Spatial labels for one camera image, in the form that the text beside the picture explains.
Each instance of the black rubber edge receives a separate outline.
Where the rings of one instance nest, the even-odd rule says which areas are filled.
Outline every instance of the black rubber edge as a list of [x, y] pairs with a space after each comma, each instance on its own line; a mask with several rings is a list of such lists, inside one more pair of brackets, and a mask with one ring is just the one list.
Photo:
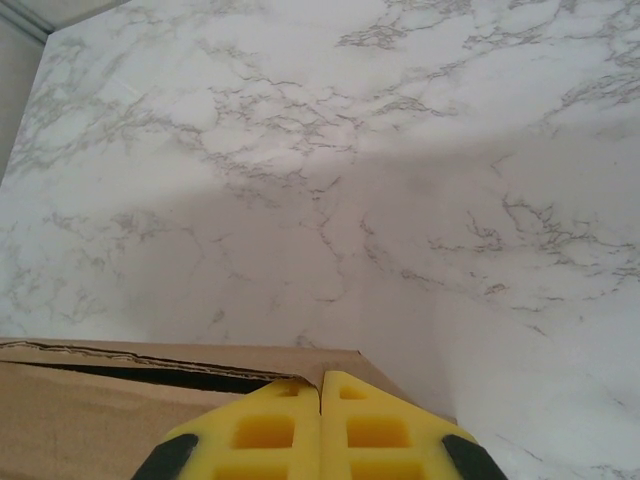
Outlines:
[[198, 437], [185, 433], [154, 448], [131, 480], [177, 480], [187, 464]]
[[457, 435], [442, 439], [462, 480], [508, 480], [491, 455], [480, 445]]
[[68, 365], [52, 363], [19, 362], [21, 365], [53, 368], [72, 372], [119, 378], [134, 382], [168, 385], [170, 387], [190, 388], [207, 392], [251, 393], [271, 383], [256, 378], [229, 377], [215, 373], [190, 372], [173, 368], [129, 368], [105, 367], [99, 365]]

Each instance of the marble surface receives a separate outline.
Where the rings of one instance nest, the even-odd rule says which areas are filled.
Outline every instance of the marble surface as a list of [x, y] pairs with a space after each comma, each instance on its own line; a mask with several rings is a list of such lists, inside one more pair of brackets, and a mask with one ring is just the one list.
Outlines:
[[0, 334], [358, 348], [511, 479], [638, 479], [639, 27], [633, 0], [140, 0], [55, 33]]

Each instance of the white marble pattern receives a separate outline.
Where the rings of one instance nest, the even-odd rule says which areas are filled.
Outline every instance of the white marble pattern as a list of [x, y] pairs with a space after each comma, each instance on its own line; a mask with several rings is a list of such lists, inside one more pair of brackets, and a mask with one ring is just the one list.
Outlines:
[[640, 478], [640, 4], [140, 0], [54, 34], [0, 333], [359, 348], [511, 479]]

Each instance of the gray veining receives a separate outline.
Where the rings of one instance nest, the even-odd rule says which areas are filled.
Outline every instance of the gray veining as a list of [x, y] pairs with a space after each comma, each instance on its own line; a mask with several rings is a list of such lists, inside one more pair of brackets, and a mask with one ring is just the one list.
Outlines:
[[640, 5], [134, 0], [47, 44], [0, 333], [344, 347], [513, 479], [638, 479]]

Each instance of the cardboard box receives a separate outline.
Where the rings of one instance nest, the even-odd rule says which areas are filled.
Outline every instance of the cardboard box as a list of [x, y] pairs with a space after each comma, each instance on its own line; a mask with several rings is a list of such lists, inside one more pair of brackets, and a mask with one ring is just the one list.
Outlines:
[[0, 479], [129, 479], [173, 427], [328, 370], [405, 398], [352, 351], [0, 339]]

